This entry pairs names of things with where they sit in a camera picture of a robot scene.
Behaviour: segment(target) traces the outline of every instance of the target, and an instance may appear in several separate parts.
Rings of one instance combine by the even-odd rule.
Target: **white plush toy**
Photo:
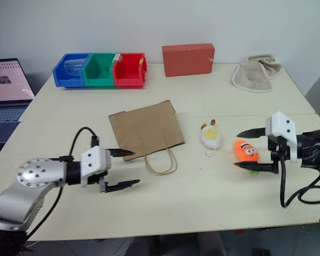
[[[222,143],[220,133],[215,128],[215,120],[211,120],[210,124],[207,125],[204,123],[201,127],[200,139],[201,142],[209,149],[213,149],[213,152],[218,149]]]

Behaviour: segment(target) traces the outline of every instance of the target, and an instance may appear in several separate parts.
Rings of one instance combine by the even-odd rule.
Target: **floor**
[[[252,256],[253,249],[269,249],[272,256],[320,256],[320,224],[219,232],[228,256]],[[133,238],[102,241],[39,242],[21,256],[123,256]],[[163,236],[165,256],[198,255],[191,234]]]

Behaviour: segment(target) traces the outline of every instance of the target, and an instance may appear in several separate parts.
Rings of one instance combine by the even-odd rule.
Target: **laptop screen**
[[[32,99],[34,94],[18,60],[0,60],[0,101]]]

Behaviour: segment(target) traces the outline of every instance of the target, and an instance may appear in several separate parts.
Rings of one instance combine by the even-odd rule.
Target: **beige towel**
[[[236,68],[231,80],[246,91],[269,92],[269,80],[278,75],[281,67],[270,54],[250,56]]]

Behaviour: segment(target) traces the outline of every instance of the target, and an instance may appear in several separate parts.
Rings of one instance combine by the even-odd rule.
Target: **laptop keyboard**
[[[0,123],[17,123],[26,108],[0,109]]]

